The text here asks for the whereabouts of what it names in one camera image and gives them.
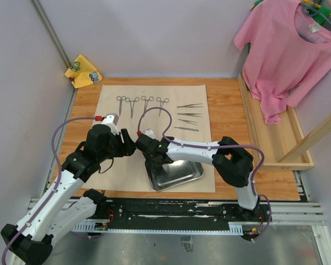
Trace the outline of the stainless steel tray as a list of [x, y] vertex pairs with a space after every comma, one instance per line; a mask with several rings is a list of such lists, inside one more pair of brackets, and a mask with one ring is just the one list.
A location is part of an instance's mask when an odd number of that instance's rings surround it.
[[151, 188], [156, 192], [195, 181], [204, 175], [201, 163], [183, 160], [157, 167], [146, 161], [145, 168]]

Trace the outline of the steel scalpel handle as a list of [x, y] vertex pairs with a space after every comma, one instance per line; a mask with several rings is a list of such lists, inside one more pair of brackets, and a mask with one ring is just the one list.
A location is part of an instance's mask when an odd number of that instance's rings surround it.
[[194, 129], [194, 128], [186, 128], [186, 127], [181, 127], [181, 126], [174, 126], [173, 128], [179, 129], [179, 130], [199, 132], [199, 129]]

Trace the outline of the steel surgical scissors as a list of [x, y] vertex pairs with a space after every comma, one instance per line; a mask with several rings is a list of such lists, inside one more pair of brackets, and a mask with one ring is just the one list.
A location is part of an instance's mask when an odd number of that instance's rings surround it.
[[122, 113], [122, 104], [123, 104], [123, 102], [125, 102], [127, 100], [127, 97], [126, 96], [117, 96], [116, 100], [119, 102], [119, 116], [120, 116]]

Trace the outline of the steel hemostat clamp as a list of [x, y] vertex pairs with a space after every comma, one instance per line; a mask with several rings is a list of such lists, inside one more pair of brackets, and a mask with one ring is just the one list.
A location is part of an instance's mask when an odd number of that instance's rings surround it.
[[141, 100], [144, 102], [143, 112], [145, 112], [148, 108], [149, 102], [152, 102], [154, 100], [154, 97], [153, 96], [149, 96], [149, 97], [142, 96]]

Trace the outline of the long steel hemostat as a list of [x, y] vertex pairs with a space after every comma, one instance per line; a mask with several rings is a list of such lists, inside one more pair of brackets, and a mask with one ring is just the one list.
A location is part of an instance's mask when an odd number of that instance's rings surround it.
[[169, 99], [168, 99], [168, 98], [163, 98], [163, 99], [162, 99], [161, 97], [157, 97], [157, 98], [156, 98], [156, 102], [158, 102], [158, 104], [159, 104], [159, 112], [158, 112], [158, 116], [160, 116], [164, 104], [165, 104], [165, 103], [168, 103], [168, 102], [169, 102]]

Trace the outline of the steel surgical forceps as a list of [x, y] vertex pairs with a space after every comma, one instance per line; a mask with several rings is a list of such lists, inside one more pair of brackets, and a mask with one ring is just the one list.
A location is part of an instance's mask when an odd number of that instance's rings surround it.
[[186, 104], [186, 105], [180, 105], [177, 106], [177, 108], [202, 108], [202, 103], [195, 103], [195, 104]]

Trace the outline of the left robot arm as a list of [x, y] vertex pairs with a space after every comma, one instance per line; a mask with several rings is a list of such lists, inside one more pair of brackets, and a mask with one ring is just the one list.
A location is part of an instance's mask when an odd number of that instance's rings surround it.
[[61, 209], [100, 170], [102, 162], [131, 156], [135, 149], [126, 129], [118, 130], [113, 123], [93, 125], [86, 140], [59, 164], [57, 178], [37, 204], [15, 225], [6, 224], [1, 230], [5, 251], [26, 264], [43, 264], [57, 242], [78, 223], [89, 217], [102, 218], [107, 212], [106, 197], [95, 189], [86, 191], [69, 209]]

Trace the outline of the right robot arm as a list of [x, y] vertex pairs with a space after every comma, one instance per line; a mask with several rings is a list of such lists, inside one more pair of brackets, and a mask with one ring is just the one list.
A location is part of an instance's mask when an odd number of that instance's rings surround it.
[[212, 165], [223, 181], [235, 188], [240, 217], [251, 221], [258, 216], [258, 196], [250, 183], [254, 172], [253, 156], [232, 138], [224, 136], [220, 141], [205, 143], [173, 137], [159, 141], [142, 133], [135, 146], [153, 167], [180, 160]]

